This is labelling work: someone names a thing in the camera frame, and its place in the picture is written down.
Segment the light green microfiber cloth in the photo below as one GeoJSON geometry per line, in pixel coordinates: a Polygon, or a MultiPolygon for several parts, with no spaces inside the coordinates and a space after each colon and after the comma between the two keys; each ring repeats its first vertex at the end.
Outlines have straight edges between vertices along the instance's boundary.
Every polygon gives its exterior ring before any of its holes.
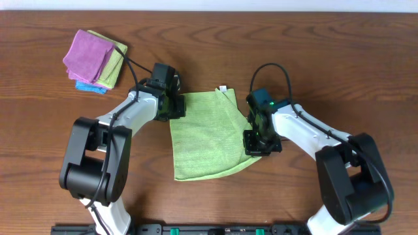
{"type": "Polygon", "coordinates": [[[230,176],[261,159],[245,153],[243,132],[251,125],[239,111],[233,89],[184,97],[185,116],[170,120],[176,181],[230,176]]]}

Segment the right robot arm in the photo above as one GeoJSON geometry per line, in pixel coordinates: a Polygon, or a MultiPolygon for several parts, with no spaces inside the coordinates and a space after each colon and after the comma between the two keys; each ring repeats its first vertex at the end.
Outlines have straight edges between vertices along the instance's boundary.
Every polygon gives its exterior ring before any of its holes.
{"type": "Polygon", "coordinates": [[[334,131],[287,100],[247,96],[244,149],[252,157],[281,152],[288,138],[316,164],[323,206],[308,219],[311,234],[347,234],[388,220],[394,191],[374,139],[334,131]]]}

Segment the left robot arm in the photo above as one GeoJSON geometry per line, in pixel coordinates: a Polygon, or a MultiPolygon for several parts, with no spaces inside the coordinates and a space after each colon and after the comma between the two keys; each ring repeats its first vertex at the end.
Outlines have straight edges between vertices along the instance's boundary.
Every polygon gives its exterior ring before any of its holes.
{"type": "Polygon", "coordinates": [[[121,194],[127,181],[132,138],[147,122],[185,116],[180,82],[133,87],[127,98],[95,119],[78,118],[71,130],[59,185],[90,212],[95,234],[136,234],[121,194]]]}

